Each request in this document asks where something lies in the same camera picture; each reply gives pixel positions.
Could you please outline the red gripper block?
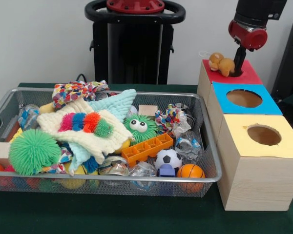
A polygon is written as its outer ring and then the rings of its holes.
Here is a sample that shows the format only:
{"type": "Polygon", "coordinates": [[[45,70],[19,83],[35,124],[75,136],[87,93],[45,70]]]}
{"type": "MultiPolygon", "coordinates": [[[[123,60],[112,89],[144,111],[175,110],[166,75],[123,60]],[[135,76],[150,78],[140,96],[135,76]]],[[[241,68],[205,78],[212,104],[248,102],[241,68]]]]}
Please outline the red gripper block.
{"type": "Polygon", "coordinates": [[[253,51],[262,48],[268,39],[266,27],[249,27],[232,20],[229,24],[229,34],[240,47],[237,49],[234,63],[235,70],[233,77],[243,74],[242,65],[246,57],[246,49],[253,51]]]}

